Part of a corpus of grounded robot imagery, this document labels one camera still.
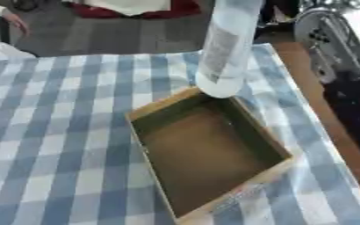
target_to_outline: wooden tray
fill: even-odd
[[[237,98],[190,88],[127,118],[178,224],[213,210],[250,182],[270,182],[292,162]]]

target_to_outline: white paper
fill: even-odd
[[[86,0],[85,4],[120,12],[127,16],[148,11],[170,10],[170,0]]]

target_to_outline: person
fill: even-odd
[[[10,12],[3,6],[0,6],[0,17],[5,18],[12,25],[20,29],[24,35],[29,33],[27,24],[18,15]],[[0,61],[25,58],[35,58],[35,56],[33,54],[20,51],[11,45],[0,42]]]

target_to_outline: blue checkered tablecloth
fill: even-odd
[[[0,225],[163,224],[124,113],[194,84],[199,53],[0,62]],[[270,45],[239,97],[299,160],[193,224],[360,225],[360,188]]]

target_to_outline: metal equipment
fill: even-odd
[[[310,54],[324,97],[360,146],[360,0],[304,1],[295,38]]]

